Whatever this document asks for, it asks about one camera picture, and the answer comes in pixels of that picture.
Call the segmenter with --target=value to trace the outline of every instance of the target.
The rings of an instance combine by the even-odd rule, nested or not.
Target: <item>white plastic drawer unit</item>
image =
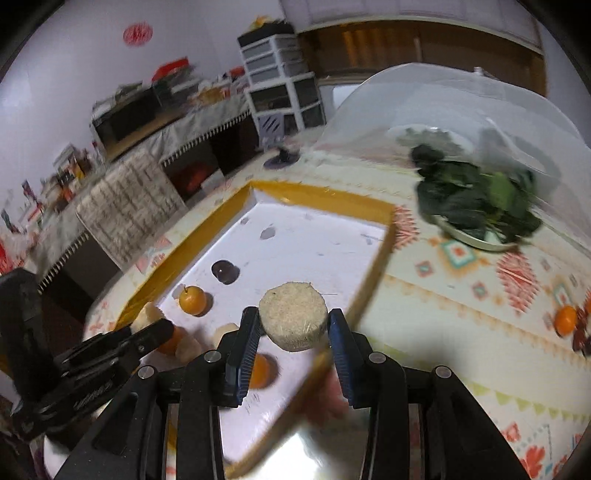
[[[299,48],[282,48],[277,52],[268,51],[262,55],[253,57],[246,61],[246,69],[249,72],[264,67],[278,65],[289,61],[302,61],[303,57]]]
[[[301,75],[308,71],[308,65],[302,61],[289,61],[287,63],[281,63],[278,66],[264,67],[263,69],[249,72],[248,76],[251,80],[251,85],[265,80],[271,80],[277,77],[293,77],[295,75]]]
[[[241,48],[244,61],[258,57],[270,51],[277,51],[282,48],[297,48],[298,42],[295,35],[272,35],[253,42]]]
[[[246,48],[242,49],[242,55],[244,59],[251,59],[253,57],[258,57],[259,55],[269,53],[271,51],[271,42],[268,38],[261,44],[256,44],[254,46],[247,46]]]

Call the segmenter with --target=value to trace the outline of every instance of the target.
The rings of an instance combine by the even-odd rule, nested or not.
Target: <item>orange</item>
[[[181,338],[185,336],[187,332],[184,328],[175,327],[173,331],[173,335],[169,338],[166,342],[160,345],[157,350],[164,355],[174,355],[177,351],[178,343],[181,341]]]
[[[178,304],[189,315],[199,315],[207,307],[207,296],[199,287],[185,287],[178,296]]]
[[[264,355],[255,355],[255,363],[252,367],[251,382],[248,388],[265,388],[271,377],[271,365]]]
[[[554,317],[554,328],[561,337],[571,334],[577,327],[577,310],[572,305],[565,305]]]

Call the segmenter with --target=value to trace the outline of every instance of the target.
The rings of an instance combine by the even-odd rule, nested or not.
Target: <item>patterned tablecloth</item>
[[[546,227],[531,243],[504,254],[444,237],[418,214],[418,176],[404,163],[316,153],[269,171],[262,168],[264,160],[250,163],[150,248],[95,304],[86,337],[113,329],[152,270],[250,179],[371,196],[398,206],[399,230],[359,330],[375,350],[404,365],[448,365],[494,420],[530,477],[552,478],[590,420],[591,361],[572,351],[570,339],[554,333],[551,319],[558,306],[581,303],[589,295],[591,260]],[[302,424],[248,477],[358,478],[364,436],[366,420],[354,414],[322,429]],[[175,476],[174,455],[169,455],[167,472]]]

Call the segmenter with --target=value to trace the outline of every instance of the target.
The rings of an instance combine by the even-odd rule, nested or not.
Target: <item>white plate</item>
[[[462,242],[463,244],[470,245],[474,248],[479,248],[480,250],[486,250],[489,252],[506,252],[507,250],[511,250],[517,246],[516,242],[510,242],[508,244],[502,243],[494,243],[494,242],[486,242],[484,240],[480,240],[472,235],[468,235],[466,232],[462,232],[458,230],[453,225],[447,223],[445,218],[441,215],[433,215],[433,219],[437,226],[441,228],[445,233],[449,234],[456,240]]]

